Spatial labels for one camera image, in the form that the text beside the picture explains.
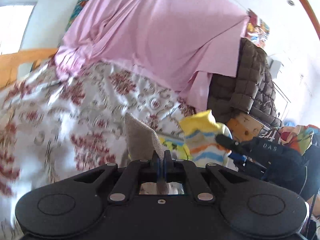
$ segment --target window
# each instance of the window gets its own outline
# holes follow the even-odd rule
[[[0,55],[18,52],[34,5],[0,6]]]

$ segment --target puffer jacket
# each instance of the puffer jacket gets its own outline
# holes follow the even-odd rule
[[[241,38],[237,76],[212,75],[207,108],[217,122],[226,123],[242,111],[270,127],[281,125],[266,57],[263,49]]]

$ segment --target pink cloth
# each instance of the pink cloth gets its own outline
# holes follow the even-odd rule
[[[205,110],[211,73],[236,76],[247,21],[227,0],[90,0],[63,38],[57,73],[116,62]]]

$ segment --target wooden headboard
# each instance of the wooden headboard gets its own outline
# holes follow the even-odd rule
[[[34,70],[39,67],[42,60],[53,57],[57,50],[57,48],[27,49],[13,54],[0,55],[0,89],[17,80],[20,64],[33,62],[32,70]]]

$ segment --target pink sheet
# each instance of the pink sheet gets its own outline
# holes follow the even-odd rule
[[[247,21],[227,0],[90,0],[63,38],[57,73],[116,62],[204,110],[212,73],[236,75]]]

